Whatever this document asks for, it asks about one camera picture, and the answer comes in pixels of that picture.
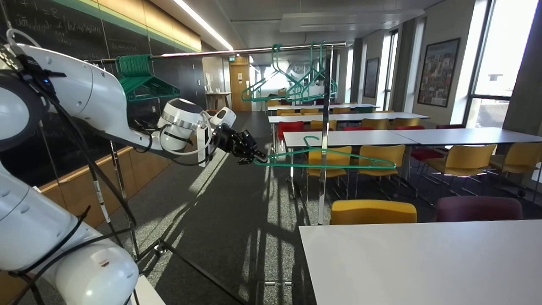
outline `white robotic arm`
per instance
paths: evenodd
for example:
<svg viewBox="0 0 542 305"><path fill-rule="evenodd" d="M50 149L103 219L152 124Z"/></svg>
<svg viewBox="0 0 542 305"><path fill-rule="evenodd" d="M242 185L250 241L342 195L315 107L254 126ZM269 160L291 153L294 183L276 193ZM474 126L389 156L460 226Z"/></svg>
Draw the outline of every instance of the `white robotic arm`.
<svg viewBox="0 0 542 305"><path fill-rule="evenodd" d="M64 112L108 139L161 155L183 151L194 131L210 131L210 143L245 161L264 158L249 132L230 126L235 114L206 116L188 100L166 104L155 131L133 131L118 80L105 70L49 49L8 44L0 49L0 151L25 141L44 112ZM37 273L59 290L66 304L123 304L137 282L133 260L108 239L78 224L56 204L18 182L0 165L0 270Z"/></svg>

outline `gray floor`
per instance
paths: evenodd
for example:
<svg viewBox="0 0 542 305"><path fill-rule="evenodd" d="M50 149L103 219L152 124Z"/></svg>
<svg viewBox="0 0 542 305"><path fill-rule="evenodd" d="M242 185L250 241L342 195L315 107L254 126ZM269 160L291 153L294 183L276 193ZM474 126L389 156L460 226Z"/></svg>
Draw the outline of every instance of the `gray floor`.
<svg viewBox="0 0 542 305"><path fill-rule="evenodd" d="M240 116L235 129L249 129L259 148L271 141L271 129L262 112ZM423 178L413 182L423 199L413 197L401 187L391 192L396 192L394 199L416 205L418 221L432 221L430 204L447 195L447 187L435 187ZM362 199L381 199L379 193L362 190L371 187L369 182L357 182L355 187L364 192ZM494 182L484 185L465 182L465 187L506 195L493 188ZM311 193L318 193L318 188L316 182L310 182ZM343 195L343 185L330 183L330 190L335 192L330 192L328 202L335 193ZM286 168L238 165L233 156L216 153L205 170L169 166L130 200L130 207L139 222L140 251L159 239L174 249L174 253L164 251L162 256L150 253L140 261L140 271L147 275L166 304L315 304L296 227L316 221L316 195L311 195L306 205L291 200ZM525 217L542 217L538 204L523 200L523 207ZM125 217L116 214L113 222L123 227ZM233 300L188 263L198 265L242 302ZM61 304L45 285L42 288L45 304Z"/></svg>

